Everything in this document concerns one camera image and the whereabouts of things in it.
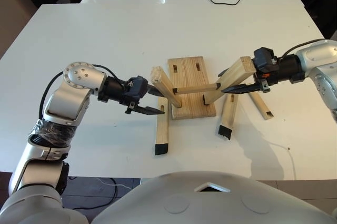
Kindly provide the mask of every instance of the gray floor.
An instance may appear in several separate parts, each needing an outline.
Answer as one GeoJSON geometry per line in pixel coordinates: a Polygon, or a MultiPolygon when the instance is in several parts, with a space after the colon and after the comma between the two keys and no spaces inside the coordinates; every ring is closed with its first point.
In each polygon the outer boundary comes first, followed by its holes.
{"type": "MultiPolygon", "coordinates": [[[[7,188],[11,174],[0,172],[0,207],[8,198],[7,188]]],[[[109,178],[102,178],[105,183],[111,184],[109,178]]],[[[116,178],[117,184],[135,188],[140,179],[116,178]]],[[[282,190],[298,197],[317,208],[331,214],[337,208],[337,180],[305,180],[305,181],[262,181],[269,186],[282,190]]],[[[129,192],[129,189],[118,187],[117,201],[129,192]]],[[[68,185],[62,195],[63,205],[66,208],[93,207],[109,202],[114,194],[114,187],[102,184],[95,178],[78,177],[68,179],[68,185]]],[[[106,207],[92,210],[79,210],[92,221],[97,214],[106,207]]]]}

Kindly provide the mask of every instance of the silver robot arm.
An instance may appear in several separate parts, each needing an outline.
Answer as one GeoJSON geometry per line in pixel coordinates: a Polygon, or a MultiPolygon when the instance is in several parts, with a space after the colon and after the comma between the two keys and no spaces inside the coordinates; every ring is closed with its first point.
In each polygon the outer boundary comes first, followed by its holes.
{"type": "Polygon", "coordinates": [[[276,57],[273,50],[262,47],[254,51],[252,61],[256,68],[255,84],[239,84],[226,88],[222,92],[234,94],[253,91],[269,92],[270,86],[281,81],[289,80],[291,83],[298,83],[309,77],[315,83],[325,105],[331,110],[337,122],[337,41],[316,41],[295,54],[286,52],[281,57],[276,57]]]}
{"type": "Polygon", "coordinates": [[[63,186],[60,178],[68,167],[63,162],[70,142],[89,106],[91,94],[98,96],[107,75],[88,63],[72,63],[63,73],[61,86],[50,97],[28,137],[18,166],[11,177],[9,193],[27,184],[63,186]]]}
{"type": "Polygon", "coordinates": [[[295,54],[337,122],[337,41],[318,41],[295,54]]]}
{"type": "Polygon", "coordinates": [[[89,106],[89,97],[118,101],[127,106],[128,114],[161,114],[157,109],[138,106],[147,92],[161,95],[141,76],[122,81],[85,62],[70,64],[63,72],[61,86],[28,136],[9,182],[9,194],[13,195],[0,211],[0,223],[87,223],[79,212],[62,208],[60,194],[69,170],[63,160],[89,106]]]}

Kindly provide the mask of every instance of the wooden leg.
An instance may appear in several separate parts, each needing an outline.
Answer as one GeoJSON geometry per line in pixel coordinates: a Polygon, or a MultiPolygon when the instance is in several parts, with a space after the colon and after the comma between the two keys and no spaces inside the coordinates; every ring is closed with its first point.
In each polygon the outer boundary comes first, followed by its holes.
{"type": "Polygon", "coordinates": [[[162,67],[157,66],[152,68],[151,82],[175,107],[181,107],[181,98],[174,95],[172,82],[162,67]]]}
{"type": "Polygon", "coordinates": [[[224,94],[221,90],[241,83],[255,72],[256,69],[251,58],[249,56],[241,57],[217,80],[221,87],[216,91],[204,94],[205,104],[212,104],[224,94]]]}
{"type": "Polygon", "coordinates": [[[230,140],[233,131],[233,123],[239,95],[226,94],[225,96],[226,97],[222,110],[221,125],[219,127],[218,134],[230,140]]]}
{"type": "Polygon", "coordinates": [[[159,97],[158,109],[165,113],[157,115],[155,155],[166,154],[169,150],[169,101],[159,97]]]}
{"type": "Polygon", "coordinates": [[[273,113],[270,111],[268,106],[264,103],[263,99],[257,92],[250,92],[249,96],[265,120],[269,120],[274,117],[273,113]]]}

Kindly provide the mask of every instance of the black tape wrapping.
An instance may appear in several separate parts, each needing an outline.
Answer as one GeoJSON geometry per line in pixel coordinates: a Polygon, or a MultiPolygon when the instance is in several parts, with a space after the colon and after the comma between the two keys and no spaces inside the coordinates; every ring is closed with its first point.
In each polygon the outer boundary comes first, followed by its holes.
{"type": "Polygon", "coordinates": [[[34,141],[36,141],[36,138],[39,138],[39,142],[44,146],[65,148],[70,145],[76,129],[76,126],[61,125],[39,119],[29,133],[28,138],[34,138],[34,141]]]}

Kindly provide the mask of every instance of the wooden stick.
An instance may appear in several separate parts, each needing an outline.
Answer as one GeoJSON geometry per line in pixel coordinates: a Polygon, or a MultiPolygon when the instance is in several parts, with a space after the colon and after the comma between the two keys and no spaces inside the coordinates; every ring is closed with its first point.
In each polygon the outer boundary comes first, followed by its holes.
{"type": "Polygon", "coordinates": [[[152,68],[151,82],[175,107],[181,107],[181,98],[174,95],[172,91],[173,84],[162,67],[157,66],[152,68]]]}
{"type": "Polygon", "coordinates": [[[197,93],[197,92],[206,92],[206,91],[215,91],[220,87],[220,83],[210,83],[200,86],[191,86],[191,87],[181,87],[181,88],[174,88],[173,93],[176,95],[180,94],[190,94],[190,93],[197,93]]]}
{"type": "Polygon", "coordinates": [[[239,100],[238,94],[226,94],[225,102],[223,104],[221,125],[219,126],[218,134],[231,139],[237,101],[239,100]]]}
{"type": "Polygon", "coordinates": [[[270,111],[268,106],[264,103],[263,99],[257,92],[250,92],[249,96],[265,120],[269,120],[274,117],[273,113],[270,111]]]}
{"type": "Polygon", "coordinates": [[[169,101],[159,97],[158,109],[165,113],[157,115],[155,155],[166,154],[169,150],[169,101]]]}
{"type": "Polygon", "coordinates": [[[221,87],[216,91],[209,91],[204,94],[205,104],[212,104],[224,94],[221,90],[241,83],[255,72],[256,69],[251,58],[249,56],[241,57],[217,80],[221,87]]]}

